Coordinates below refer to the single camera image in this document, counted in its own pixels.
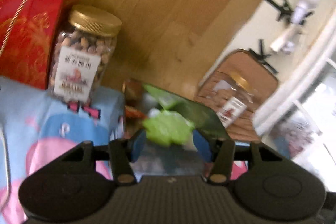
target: white wall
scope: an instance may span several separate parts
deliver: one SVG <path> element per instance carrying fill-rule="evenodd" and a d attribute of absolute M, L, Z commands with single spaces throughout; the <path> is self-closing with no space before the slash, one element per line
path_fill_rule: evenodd
<path fill-rule="evenodd" d="M 282 0 L 274 0 L 278 4 L 282 5 Z M 288 0 L 292 8 L 295 7 L 296 0 Z M 278 70 L 278 79 L 284 82 L 294 68 L 302 61 L 306 52 L 309 50 L 310 45 L 313 43 L 315 37 L 319 33 L 319 30 L 325 24 L 328 15 L 330 15 L 332 9 L 335 6 L 336 0 L 320 0 L 318 7 L 314 10 L 315 14 L 308 18 L 305 25 L 307 35 L 305 42 L 298 45 L 296 51 L 289 56 L 285 56 L 283 53 L 271 56 L 268 58 L 268 62 Z M 224 49 L 221 56 L 218 58 L 212 69 L 208 72 L 205 78 L 218 66 L 221 60 L 231 51 L 242 48 L 248 50 L 254 49 L 258 52 L 258 40 L 264 39 L 265 50 L 269 52 L 269 45 L 276 39 L 282 31 L 285 29 L 284 21 L 277 22 L 276 18 L 278 11 L 270 4 L 263 1 L 257 8 L 255 14 L 252 16 L 243 28 L 236 34 L 228 46 Z"/>

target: red gift box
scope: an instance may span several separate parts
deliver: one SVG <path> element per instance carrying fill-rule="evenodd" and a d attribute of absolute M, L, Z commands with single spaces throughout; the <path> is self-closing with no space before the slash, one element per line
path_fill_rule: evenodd
<path fill-rule="evenodd" d="M 21 2 L 0 0 L 0 46 Z M 0 75 L 46 89 L 54 36 L 76 2 L 27 0 L 0 56 Z"/>

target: glass jar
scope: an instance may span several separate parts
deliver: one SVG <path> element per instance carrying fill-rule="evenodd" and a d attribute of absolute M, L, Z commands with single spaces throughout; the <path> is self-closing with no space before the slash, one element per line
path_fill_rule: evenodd
<path fill-rule="evenodd" d="M 48 90 L 65 102 L 90 104 L 117 45 L 121 21 L 86 5 L 75 5 L 59 33 L 51 60 Z"/>
<path fill-rule="evenodd" d="M 217 111 L 217 115 L 225 128 L 231 125 L 248 106 L 251 107 L 255 93 L 251 85 L 235 71 L 229 73 L 226 82 L 231 86 L 234 93 Z"/>

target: white label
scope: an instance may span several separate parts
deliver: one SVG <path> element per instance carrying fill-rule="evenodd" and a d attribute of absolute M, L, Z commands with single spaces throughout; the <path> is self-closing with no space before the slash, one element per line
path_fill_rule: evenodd
<path fill-rule="evenodd" d="M 243 113 L 246 108 L 247 105 L 239 101 L 236 97 L 231 97 L 222 109 L 217 112 L 217 115 L 223 126 L 227 128 L 240 116 L 240 114 Z"/>
<path fill-rule="evenodd" d="M 213 91 L 215 91 L 215 92 L 217 92 L 217 91 L 219 91 L 219 90 L 228 90 L 228 89 L 230 89 L 232 86 L 228 83 L 228 82 L 226 82 L 226 81 L 224 81 L 224 80 L 221 80 L 221 81 L 219 81 L 214 87 L 213 87 Z"/>
<path fill-rule="evenodd" d="M 99 55 L 63 46 L 55 77 L 55 94 L 67 101 L 86 102 L 99 64 Z"/>

